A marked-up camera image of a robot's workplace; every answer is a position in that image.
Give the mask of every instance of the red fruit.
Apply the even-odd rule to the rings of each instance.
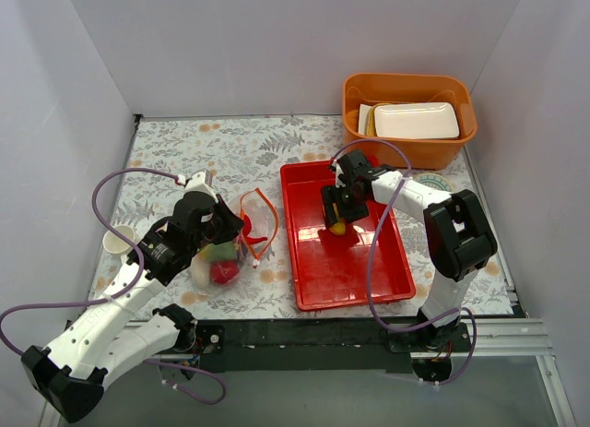
[[[223,286],[234,279],[238,273],[240,268],[235,260],[219,261],[211,265],[209,276],[213,282]]]

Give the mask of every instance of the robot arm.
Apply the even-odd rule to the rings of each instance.
[[[109,301],[89,307],[45,348],[31,346],[22,355],[33,386],[67,421],[86,416],[108,385],[144,359],[170,348],[187,350],[194,343],[193,317],[176,304],[155,311],[140,329],[117,336],[141,307],[190,266],[201,249],[238,236],[243,221],[215,194],[210,181],[208,172],[193,175],[172,216],[154,223],[139,242],[145,268],[129,292],[110,298],[136,276],[135,252],[104,291]]]
[[[360,150],[341,157],[335,170],[336,185],[322,188],[327,228],[339,219],[353,222],[368,216],[367,200],[389,203],[403,177],[390,166],[373,167]],[[498,250],[477,196],[469,190],[441,192],[407,180],[394,207],[424,224],[436,267],[429,296],[419,309],[419,320],[461,307],[471,281]],[[430,345],[446,342],[456,320],[457,316],[450,315],[433,323],[428,335]]]

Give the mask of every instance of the gray wall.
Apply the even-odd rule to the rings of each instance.
[[[90,194],[123,165],[133,117],[69,0],[0,0],[0,309],[86,296],[102,230]],[[100,198],[109,211],[114,185]],[[66,312],[13,314],[21,348]],[[37,425],[43,399],[0,345],[0,424]]]
[[[522,0],[473,96],[473,150],[518,295],[590,425],[590,0]]]
[[[471,87],[519,0],[72,0],[134,113],[339,113],[362,71]]]

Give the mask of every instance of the tabletop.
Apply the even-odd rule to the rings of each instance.
[[[260,188],[276,208],[280,227],[257,269],[245,269],[231,287],[203,292],[184,271],[136,315],[147,320],[152,310],[178,303],[196,319],[275,319],[364,317],[367,306],[302,312],[295,302],[289,261],[286,221],[280,184],[280,167],[299,161],[328,160],[343,145],[339,116],[247,117],[198,120],[142,121],[131,149],[129,167],[149,167],[190,175],[207,168],[213,186],[227,201]],[[457,155],[444,170],[453,191],[476,190],[466,157]],[[143,235],[151,223],[170,215],[183,196],[169,179],[147,173],[124,177],[112,224],[127,224]],[[428,254],[423,227],[396,211],[407,261],[416,285],[411,300],[377,306],[381,315],[415,315],[431,287],[434,266]],[[101,250],[90,291],[98,297],[117,274],[121,260]],[[464,302],[475,314],[511,314],[502,264],[494,256],[474,279]]]

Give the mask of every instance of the white cup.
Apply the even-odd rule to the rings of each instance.
[[[134,243],[137,243],[136,233],[131,227],[125,224],[119,224],[114,226],[114,228]],[[109,254],[120,255],[121,257],[131,252],[131,246],[111,231],[107,231],[102,237],[102,247]]]

